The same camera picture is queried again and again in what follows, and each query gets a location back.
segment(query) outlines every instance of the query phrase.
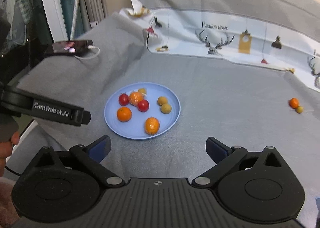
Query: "orange in plastic wrap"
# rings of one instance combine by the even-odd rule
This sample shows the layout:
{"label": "orange in plastic wrap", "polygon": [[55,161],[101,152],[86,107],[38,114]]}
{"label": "orange in plastic wrap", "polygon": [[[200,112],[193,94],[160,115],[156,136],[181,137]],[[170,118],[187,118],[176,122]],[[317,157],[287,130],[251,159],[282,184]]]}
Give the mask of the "orange in plastic wrap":
{"label": "orange in plastic wrap", "polygon": [[146,120],[144,131],[149,135],[155,135],[160,129],[160,123],[157,118],[150,117]]}
{"label": "orange in plastic wrap", "polygon": [[132,92],[128,99],[132,105],[137,106],[144,99],[144,95],[140,92]]}
{"label": "orange in plastic wrap", "polygon": [[147,95],[147,90],[145,88],[140,88],[138,92],[142,93],[144,97]]}

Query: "orange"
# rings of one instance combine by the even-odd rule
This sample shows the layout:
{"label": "orange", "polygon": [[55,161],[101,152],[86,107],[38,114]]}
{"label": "orange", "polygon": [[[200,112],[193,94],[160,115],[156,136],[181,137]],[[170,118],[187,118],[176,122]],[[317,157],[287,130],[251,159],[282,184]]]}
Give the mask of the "orange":
{"label": "orange", "polygon": [[119,121],[129,121],[132,117],[132,112],[128,107],[121,107],[117,111],[117,118]]}
{"label": "orange", "polygon": [[128,99],[132,105],[137,106],[144,99],[144,95],[140,92],[132,92]]}
{"label": "orange", "polygon": [[144,131],[149,135],[155,135],[160,128],[160,123],[157,118],[150,117],[146,120]]}
{"label": "orange", "polygon": [[299,106],[299,100],[297,98],[292,98],[290,101],[289,101],[289,105],[291,108],[295,109]]}
{"label": "orange", "polygon": [[140,88],[138,92],[142,93],[144,96],[147,95],[147,90],[145,88]]}

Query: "metal screw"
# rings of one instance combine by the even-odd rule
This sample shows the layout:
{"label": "metal screw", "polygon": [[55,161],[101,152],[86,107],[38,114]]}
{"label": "metal screw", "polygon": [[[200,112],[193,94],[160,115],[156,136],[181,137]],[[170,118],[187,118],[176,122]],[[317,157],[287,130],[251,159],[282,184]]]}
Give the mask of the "metal screw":
{"label": "metal screw", "polygon": [[121,184],[122,179],[119,178],[118,176],[112,176],[110,178],[107,178],[107,183],[110,185],[119,185]]}
{"label": "metal screw", "polygon": [[205,176],[200,176],[195,179],[195,183],[198,185],[208,185],[210,183],[210,179]]}

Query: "phone screen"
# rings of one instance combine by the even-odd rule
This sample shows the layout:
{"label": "phone screen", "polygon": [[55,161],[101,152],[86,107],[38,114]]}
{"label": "phone screen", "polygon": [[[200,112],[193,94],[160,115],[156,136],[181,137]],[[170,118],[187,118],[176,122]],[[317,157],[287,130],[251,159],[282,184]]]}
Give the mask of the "phone screen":
{"label": "phone screen", "polygon": [[78,53],[87,45],[88,41],[60,41],[52,44],[52,49],[54,53]]}

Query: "hand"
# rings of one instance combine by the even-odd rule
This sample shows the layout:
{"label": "hand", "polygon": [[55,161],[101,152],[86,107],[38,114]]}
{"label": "hand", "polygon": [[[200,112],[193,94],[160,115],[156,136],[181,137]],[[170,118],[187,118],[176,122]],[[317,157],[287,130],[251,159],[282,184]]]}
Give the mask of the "hand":
{"label": "hand", "polygon": [[12,154],[13,145],[17,145],[19,139],[19,133],[15,132],[10,141],[0,143],[0,176],[3,176],[6,159]]}
{"label": "hand", "polygon": [[0,177],[0,228],[11,227],[18,219],[11,199],[14,182]]}

